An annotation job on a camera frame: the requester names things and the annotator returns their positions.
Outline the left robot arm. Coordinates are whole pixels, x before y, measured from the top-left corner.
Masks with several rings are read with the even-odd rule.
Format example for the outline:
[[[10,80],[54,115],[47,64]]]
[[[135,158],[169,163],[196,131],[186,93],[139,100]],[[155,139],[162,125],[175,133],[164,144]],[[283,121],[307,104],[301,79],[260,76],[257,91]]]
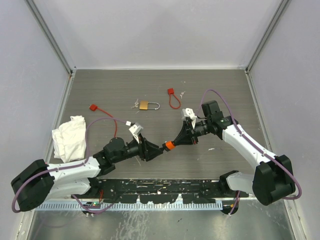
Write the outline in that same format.
[[[134,157],[147,162],[163,151],[139,135],[131,142],[114,137],[101,151],[75,162],[46,164],[43,159],[35,160],[11,181],[14,192],[11,209],[14,213],[27,212],[46,200],[68,195],[95,198],[100,193],[97,177],[113,171],[116,163]]]

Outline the white cloth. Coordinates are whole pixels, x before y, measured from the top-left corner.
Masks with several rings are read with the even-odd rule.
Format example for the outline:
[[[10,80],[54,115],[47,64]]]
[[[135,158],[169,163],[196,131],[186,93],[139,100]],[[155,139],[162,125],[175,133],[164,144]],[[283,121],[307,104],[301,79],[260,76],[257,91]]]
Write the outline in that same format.
[[[82,115],[71,116],[70,121],[51,131],[54,158],[63,163],[82,160],[86,151],[86,121]]]

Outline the brass padlock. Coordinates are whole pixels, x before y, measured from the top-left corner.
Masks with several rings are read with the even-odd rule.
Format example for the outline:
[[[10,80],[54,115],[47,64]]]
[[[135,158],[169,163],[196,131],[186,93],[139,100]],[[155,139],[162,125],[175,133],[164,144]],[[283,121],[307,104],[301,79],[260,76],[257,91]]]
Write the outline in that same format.
[[[147,100],[139,100],[137,99],[131,109],[139,109],[139,110],[159,110],[161,105],[157,102],[150,102]]]

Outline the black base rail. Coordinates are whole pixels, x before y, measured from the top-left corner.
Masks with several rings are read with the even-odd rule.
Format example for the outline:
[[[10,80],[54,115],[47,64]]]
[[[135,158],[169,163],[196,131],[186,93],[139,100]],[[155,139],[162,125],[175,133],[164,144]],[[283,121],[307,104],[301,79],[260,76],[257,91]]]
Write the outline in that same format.
[[[124,204],[173,204],[178,197],[183,204],[206,204],[236,196],[236,191],[224,192],[211,179],[102,179],[93,195],[104,203]]]

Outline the black orange key bunch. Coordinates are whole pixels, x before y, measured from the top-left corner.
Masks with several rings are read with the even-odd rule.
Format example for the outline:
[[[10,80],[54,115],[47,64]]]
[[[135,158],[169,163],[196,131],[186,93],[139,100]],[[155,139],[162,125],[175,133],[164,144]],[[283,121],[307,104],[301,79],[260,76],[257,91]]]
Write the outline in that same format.
[[[166,141],[165,143],[162,144],[162,148],[167,152],[173,150],[175,147],[176,146],[172,141]]]

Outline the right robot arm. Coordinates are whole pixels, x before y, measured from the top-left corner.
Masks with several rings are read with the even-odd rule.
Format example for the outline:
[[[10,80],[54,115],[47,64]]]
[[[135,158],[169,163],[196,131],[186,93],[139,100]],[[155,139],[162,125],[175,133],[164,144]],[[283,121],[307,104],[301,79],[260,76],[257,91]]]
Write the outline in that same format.
[[[218,185],[223,196],[231,197],[240,191],[255,195],[261,204],[267,206],[296,191],[292,164],[287,156],[277,156],[263,148],[237,121],[225,117],[215,100],[205,102],[201,107],[202,121],[197,121],[198,117],[191,108],[182,110],[182,128],[173,141],[163,144],[167,151],[180,145],[195,145],[199,137],[213,134],[237,150],[254,169],[254,174],[233,170],[221,175]]]

